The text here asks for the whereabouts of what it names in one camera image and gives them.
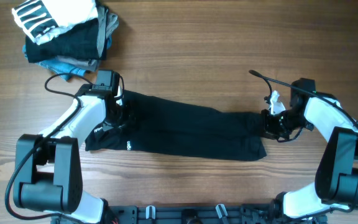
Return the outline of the black t-shirt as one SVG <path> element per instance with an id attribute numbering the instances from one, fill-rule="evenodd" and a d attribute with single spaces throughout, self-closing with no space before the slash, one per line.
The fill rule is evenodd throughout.
<path id="1" fill-rule="evenodd" d="M 95 126 L 85 149 L 257 161 L 267 155 L 263 130 L 258 113 L 225 113 L 126 90 L 121 124 L 108 131 Z"/>

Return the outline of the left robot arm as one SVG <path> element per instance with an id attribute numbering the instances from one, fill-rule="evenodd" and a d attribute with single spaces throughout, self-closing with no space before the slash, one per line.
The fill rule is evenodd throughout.
<path id="1" fill-rule="evenodd" d="M 79 148 L 102 123 L 120 118 L 122 87 L 83 85 L 71 107 L 39 134 L 24 134 L 16 144 L 15 170 L 4 196 L 6 210 L 26 217 L 12 205 L 78 223 L 118 223 L 108 202 L 83 190 Z"/>

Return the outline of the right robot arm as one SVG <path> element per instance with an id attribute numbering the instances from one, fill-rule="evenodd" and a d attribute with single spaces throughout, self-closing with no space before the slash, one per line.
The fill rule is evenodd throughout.
<path id="1" fill-rule="evenodd" d="M 263 110 L 267 136 L 289 142 L 294 129 L 316 128 L 326 140 L 326 149 L 314 182 L 292 192 L 280 193 L 262 212 L 270 222 L 305 223 L 326 213 L 358 210 L 358 122 L 327 93 L 291 92 L 291 108 L 279 101 L 277 91 L 265 97 Z"/>

